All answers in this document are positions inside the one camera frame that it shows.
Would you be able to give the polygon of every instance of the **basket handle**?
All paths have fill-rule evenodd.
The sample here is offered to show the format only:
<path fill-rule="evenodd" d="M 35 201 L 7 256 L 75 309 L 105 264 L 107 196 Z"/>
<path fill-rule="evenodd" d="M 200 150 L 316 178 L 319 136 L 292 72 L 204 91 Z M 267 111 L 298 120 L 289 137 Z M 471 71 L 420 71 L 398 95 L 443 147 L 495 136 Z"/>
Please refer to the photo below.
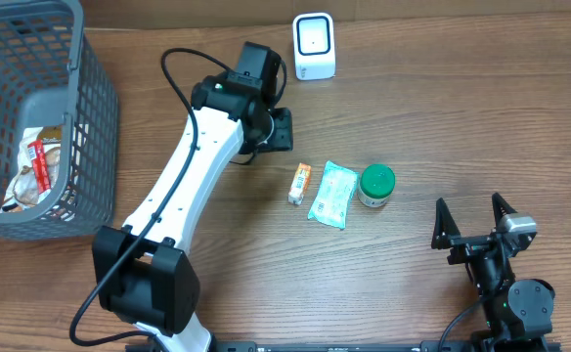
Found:
<path fill-rule="evenodd" d="M 70 71 L 77 70 L 81 62 L 84 28 L 83 8 L 78 0 L 0 0 L 0 8 L 54 2 L 64 4 L 72 12 L 72 37 L 70 38 L 70 53 L 68 54 L 70 62 L 67 68 Z"/>

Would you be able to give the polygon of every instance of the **green can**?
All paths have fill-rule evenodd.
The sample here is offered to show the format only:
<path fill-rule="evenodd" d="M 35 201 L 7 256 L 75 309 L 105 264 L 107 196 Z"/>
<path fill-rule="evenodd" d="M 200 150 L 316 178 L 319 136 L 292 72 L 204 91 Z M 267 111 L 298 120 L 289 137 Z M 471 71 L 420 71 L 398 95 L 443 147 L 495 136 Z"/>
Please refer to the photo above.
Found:
<path fill-rule="evenodd" d="M 380 207 L 387 203 L 394 191 L 396 177 L 392 169 L 373 164 L 364 170 L 357 188 L 357 197 L 369 207 Z"/>

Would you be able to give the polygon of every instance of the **wood grain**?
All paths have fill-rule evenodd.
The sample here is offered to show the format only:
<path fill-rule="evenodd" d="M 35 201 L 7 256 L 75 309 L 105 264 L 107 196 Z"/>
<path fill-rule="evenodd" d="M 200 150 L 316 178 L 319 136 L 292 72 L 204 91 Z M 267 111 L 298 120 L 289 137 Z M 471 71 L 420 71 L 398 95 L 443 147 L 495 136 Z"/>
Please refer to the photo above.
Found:
<path fill-rule="evenodd" d="M 326 12 L 336 21 L 571 11 L 571 0 L 82 0 L 96 28 L 162 29 L 287 24 Z"/>
<path fill-rule="evenodd" d="M 159 70 L 165 49 L 234 65 L 250 40 L 292 70 L 288 25 L 87 35 L 122 102 L 116 225 L 146 196 L 185 124 Z M 336 40 L 334 79 L 292 78 L 285 90 L 294 151 L 227 167 L 203 212 L 191 255 L 203 324 L 220 339 L 262 343 L 438 338 L 475 292 L 463 267 L 429 248 L 435 200 L 444 197 L 464 234 L 480 235 L 500 192 L 538 221 L 536 241 L 512 265 L 518 278 L 555 287 L 549 338 L 571 351 L 571 14 L 340 23 Z M 169 65 L 185 92 L 217 72 L 183 55 Z M 345 231 L 306 220 L 327 160 L 357 171 L 390 165 L 391 201 L 374 210 L 354 199 Z M 298 162 L 315 173 L 294 207 L 286 193 Z M 94 284 L 91 240 L 0 241 L 0 351 L 83 350 L 67 327 Z M 483 328 L 479 313 L 452 338 Z M 79 333 L 127 329 L 97 306 Z"/>

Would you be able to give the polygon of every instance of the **plastic packet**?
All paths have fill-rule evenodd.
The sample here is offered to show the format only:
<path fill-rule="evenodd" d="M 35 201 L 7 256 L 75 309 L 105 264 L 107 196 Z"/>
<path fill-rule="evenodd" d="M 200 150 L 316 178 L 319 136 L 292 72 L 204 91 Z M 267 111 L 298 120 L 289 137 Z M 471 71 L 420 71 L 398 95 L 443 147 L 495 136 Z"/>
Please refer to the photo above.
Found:
<path fill-rule="evenodd" d="M 343 230 L 346 213 L 357 188 L 357 177 L 357 172 L 327 161 L 321 187 L 307 218 Z"/>

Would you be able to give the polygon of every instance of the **wooden table surface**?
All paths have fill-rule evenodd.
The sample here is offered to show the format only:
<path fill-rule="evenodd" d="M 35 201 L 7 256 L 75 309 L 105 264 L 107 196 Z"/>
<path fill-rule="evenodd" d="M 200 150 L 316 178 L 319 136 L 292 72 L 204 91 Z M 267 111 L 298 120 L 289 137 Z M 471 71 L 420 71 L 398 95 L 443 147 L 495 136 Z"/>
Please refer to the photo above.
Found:
<path fill-rule="evenodd" d="M 571 350 L 571 13 L 338 23 L 335 33 L 336 77 L 300 82 L 292 72 L 280 103 L 293 113 L 294 151 L 228 166 L 203 211 L 191 254 L 203 324 L 220 339 L 262 343 L 439 338 L 476 293 L 462 266 L 429 247 L 435 201 L 447 201 L 465 235 L 482 235 L 500 192 L 538 222 L 512 266 L 518 279 L 554 286 L 549 339 Z M 234 66 L 249 40 L 293 71 L 289 25 L 88 37 L 122 102 L 115 225 L 146 196 L 186 121 L 159 69 L 165 49 Z M 181 54 L 169 65 L 188 94 L 218 72 Z M 344 231 L 307 220 L 327 160 L 360 172 L 390 165 L 391 201 L 370 209 L 354 199 Z M 296 207 L 286 193 L 298 162 L 314 174 Z M 0 241 L 0 351 L 86 350 L 67 329 L 94 285 L 91 241 Z M 79 334 L 130 329 L 95 303 Z M 452 338 L 480 329 L 478 313 Z"/>

